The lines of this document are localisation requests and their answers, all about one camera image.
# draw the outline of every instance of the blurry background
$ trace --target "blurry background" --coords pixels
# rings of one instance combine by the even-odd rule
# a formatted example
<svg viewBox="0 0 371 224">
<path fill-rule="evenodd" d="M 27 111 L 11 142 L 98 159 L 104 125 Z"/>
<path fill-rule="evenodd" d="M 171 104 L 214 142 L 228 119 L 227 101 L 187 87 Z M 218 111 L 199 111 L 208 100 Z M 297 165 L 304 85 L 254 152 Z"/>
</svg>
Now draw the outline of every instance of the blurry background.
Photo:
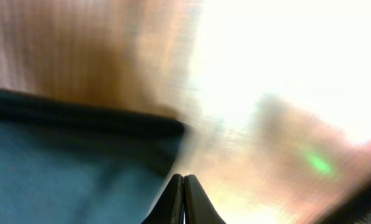
<svg viewBox="0 0 371 224">
<path fill-rule="evenodd" d="M 371 0 L 0 0 L 0 88 L 188 125 L 227 223 L 311 223 L 371 178 Z"/>
</svg>

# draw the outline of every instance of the teal fabric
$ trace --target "teal fabric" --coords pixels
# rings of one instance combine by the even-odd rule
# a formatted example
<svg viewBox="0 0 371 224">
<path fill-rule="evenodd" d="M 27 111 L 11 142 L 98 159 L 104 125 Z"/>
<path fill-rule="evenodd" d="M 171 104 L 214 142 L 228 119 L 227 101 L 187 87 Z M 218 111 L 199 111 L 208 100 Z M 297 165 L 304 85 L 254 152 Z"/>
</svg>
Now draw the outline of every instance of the teal fabric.
<svg viewBox="0 0 371 224">
<path fill-rule="evenodd" d="M 141 223 L 177 121 L 0 92 L 0 223 Z"/>
</svg>

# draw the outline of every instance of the green light spot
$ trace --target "green light spot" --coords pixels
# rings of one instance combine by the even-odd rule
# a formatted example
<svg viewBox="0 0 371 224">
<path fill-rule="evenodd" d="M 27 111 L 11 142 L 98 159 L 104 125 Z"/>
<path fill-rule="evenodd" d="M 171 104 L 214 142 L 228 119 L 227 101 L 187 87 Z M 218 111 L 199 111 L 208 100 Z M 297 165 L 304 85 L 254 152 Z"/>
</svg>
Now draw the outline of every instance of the green light spot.
<svg viewBox="0 0 371 224">
<path fill-rule="evenodd" d="M 323 158 L 316 155 L 308 155 L 309 162 L 313 167 L 322 174 L 332 174 L 333 168 Z"/>
</svg>

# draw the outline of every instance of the wooden surface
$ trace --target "wooden surface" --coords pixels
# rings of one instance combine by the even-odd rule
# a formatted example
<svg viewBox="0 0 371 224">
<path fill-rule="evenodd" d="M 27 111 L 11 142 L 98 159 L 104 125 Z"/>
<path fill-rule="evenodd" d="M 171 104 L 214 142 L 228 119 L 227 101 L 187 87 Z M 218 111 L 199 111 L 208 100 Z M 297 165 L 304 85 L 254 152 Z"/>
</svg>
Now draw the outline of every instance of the wooden surface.
<svg viewBox="0 0 371 224">
<path fill-rule="evenodd" d="M 311 223 L 371 177 L 371 15 L 259 7 L 0 0 L 0 88 L 176 118 L 227 223 Z"/>
</svg>

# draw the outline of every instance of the black object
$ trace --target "black object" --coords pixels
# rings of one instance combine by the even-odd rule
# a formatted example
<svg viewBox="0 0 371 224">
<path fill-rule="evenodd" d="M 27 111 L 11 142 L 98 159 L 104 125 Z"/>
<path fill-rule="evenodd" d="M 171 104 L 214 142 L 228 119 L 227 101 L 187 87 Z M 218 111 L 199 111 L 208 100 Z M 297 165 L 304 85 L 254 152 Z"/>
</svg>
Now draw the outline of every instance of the black object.
<svg viewBox="0 0 371 224">
<path fill-rule="evenodd" d="M 352 195 L 345 203 L 330 211 L 316 224 L 369 223 L 371 224 L 371 182 Z"/>
<path fill-rule="evenodd" d="M 173 175 L 143 224 L 225 224 L 194 175 Z"/>
</svg>

